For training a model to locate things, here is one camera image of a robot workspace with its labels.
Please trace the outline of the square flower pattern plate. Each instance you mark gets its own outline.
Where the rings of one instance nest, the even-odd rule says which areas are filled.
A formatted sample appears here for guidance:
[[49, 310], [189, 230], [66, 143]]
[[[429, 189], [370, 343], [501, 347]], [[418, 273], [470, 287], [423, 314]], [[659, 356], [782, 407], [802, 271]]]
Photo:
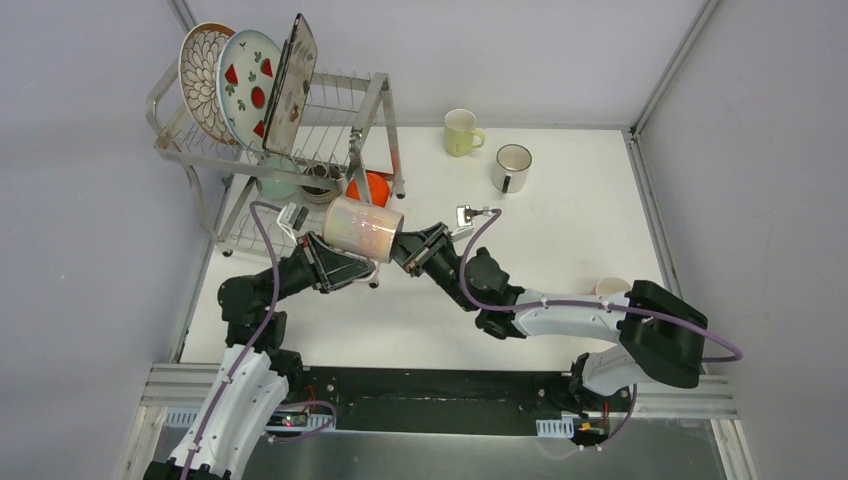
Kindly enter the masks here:
[[265, 113], [262, 147], [277, 155], [290, 155], [304, 116], [318, 57], [318, 46], [304, 14], [295, 17], [282, 49], [270, 103]]

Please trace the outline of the watermelon pattern round plate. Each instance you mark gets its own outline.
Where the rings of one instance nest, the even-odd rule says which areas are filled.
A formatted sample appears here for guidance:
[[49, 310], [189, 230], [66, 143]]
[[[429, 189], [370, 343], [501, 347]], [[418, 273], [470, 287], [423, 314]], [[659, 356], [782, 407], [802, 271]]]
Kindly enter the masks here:
[[242, 30], [232, 35], [219, 54], [218, 103], [228, 133], [253, 152], [262, 150], [266, 111], [281, 49], [267, 35]]

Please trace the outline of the brown patterned small bowl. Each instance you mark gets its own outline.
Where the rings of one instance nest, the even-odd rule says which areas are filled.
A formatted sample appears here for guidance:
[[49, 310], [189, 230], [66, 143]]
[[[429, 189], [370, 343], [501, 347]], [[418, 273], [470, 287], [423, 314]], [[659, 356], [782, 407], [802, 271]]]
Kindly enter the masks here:
[[[304, 175], [314, 177], [319, 180], [337, 181], [341, 179], [342, 173], [336, 165], [317, 164], [306, 167], [303, 170]], [[337, 184], [330, 186], [329, 184], [316, 185], [301, 185], [300, 192], [304, 200], [315, 205], [326, 205], [341, 195], [340, 187]]]

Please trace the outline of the floral petal brown-rim plate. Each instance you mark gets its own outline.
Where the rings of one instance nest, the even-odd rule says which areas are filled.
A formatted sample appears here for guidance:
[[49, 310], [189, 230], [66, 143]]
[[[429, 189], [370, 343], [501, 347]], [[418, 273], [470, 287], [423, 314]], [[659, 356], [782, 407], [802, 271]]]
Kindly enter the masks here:
[[234, 145], [217, 96], [219, 56], [234, 31], [226, 25], [207, 22], [185, 36], [178, 57], [178, 81], [184, 104], [196, 125], [213, 140]]

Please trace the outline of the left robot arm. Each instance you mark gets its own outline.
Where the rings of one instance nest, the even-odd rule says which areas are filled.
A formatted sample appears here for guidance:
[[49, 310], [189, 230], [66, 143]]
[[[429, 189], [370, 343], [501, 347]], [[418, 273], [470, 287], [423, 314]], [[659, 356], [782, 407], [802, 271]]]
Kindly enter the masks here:
[[317, 234], [302, 236], [270, 268], [232, 277], [217, 301], [228, 325], [224, 356], [198, 416], [146, 479], [240, 479], [268, 421], [305, 390], [298, 353], [282, 349], [287, 315], [279, 301], [306, 289], [330, 293], [376, 271], [374, 262], [337, 251]]

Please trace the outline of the pink iridescent mug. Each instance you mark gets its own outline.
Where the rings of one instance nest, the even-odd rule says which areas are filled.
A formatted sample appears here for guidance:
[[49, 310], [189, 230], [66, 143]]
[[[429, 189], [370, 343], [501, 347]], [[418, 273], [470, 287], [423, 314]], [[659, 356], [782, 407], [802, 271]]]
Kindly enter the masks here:
[[349, 197], [337, 197], [326, 210], [321, 236], [338, 250], [389, 263], [395, 237], [403, 224], [401, 213]]

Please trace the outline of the mint green bowl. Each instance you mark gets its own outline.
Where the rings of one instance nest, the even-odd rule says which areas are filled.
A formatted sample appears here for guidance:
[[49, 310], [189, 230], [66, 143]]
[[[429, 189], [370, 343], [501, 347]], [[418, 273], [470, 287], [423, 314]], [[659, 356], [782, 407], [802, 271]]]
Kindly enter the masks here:
[[[287, 158], [269, 158], [265, 161], [264, 166], [269, 169], [283, 170], [291, 173], [299, 173], [299, 169], [295, 163]], [[271, 177], [261, 177], [257, 180], [260, 195], [263, 198], [270, 200], [280, 200], [287, 198], [297, 192], [299, 186], [294, 183], [276, 180]]]

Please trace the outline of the orange plastic bowl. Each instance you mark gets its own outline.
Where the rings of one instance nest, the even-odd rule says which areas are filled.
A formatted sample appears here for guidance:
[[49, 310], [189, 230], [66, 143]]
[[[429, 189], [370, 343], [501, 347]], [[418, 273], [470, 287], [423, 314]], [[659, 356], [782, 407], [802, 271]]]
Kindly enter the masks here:
[[[385, 207], [390, 197], [390, 186], [387, 180], [380, 174], [372, 171], [366, 172], [366, 179], [372, 203], [379, 207]], [[354, 200], [360, 199], [359, 190], [355, 180], [352, 180], [348, 184], [345, 196]]]

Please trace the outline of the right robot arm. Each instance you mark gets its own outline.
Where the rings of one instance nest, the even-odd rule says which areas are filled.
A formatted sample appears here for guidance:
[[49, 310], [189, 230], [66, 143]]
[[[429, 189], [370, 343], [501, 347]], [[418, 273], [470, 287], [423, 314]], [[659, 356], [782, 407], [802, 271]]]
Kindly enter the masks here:
[[595, 408], [625, 386], [654, 382], [696, 387], [708, 321], [660, 285], [637, 280], [607, 295], [553, 295], [510, 284], [485, 248], [468, 259], [456, 252], [445, 225], [395, 236], [390, 258], [410, 276], [429, 276], [475, 325], [497, 339], [558, 335], [602, 340], [610, 348], [585, 353], [571, 367], [569, 400]]

